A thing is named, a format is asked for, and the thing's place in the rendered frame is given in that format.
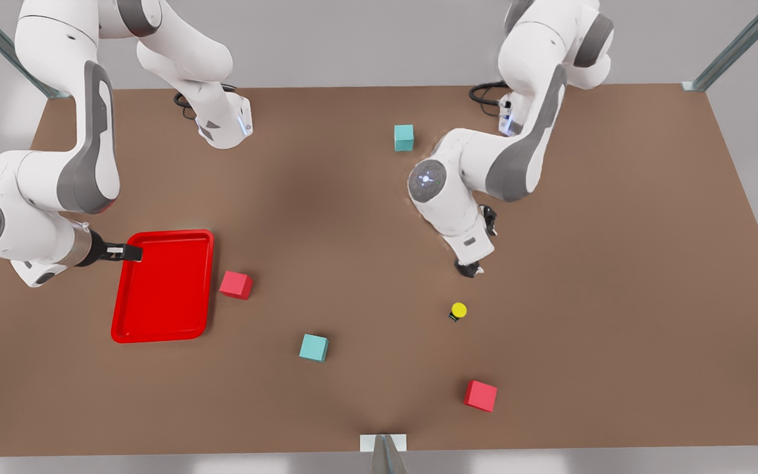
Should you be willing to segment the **red plastic tray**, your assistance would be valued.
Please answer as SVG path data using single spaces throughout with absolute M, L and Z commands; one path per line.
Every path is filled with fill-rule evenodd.
M 143 232 L 130 245 L 141 261 L 123 264 L 111 337 L 118 343 L 194 339 L 207 327 L 214 235 L 208 229 Z

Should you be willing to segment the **red cube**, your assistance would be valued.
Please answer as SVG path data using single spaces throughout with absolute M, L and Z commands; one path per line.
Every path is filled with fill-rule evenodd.
M 493 412 L 497 397 L 497 387 L 471 380 L 467 383 L 464 405 L 481 411 Z
M 247 274 L 225 272 L 219 292 L 234 299 L 247 300 L 253 287 L 253 279 Z

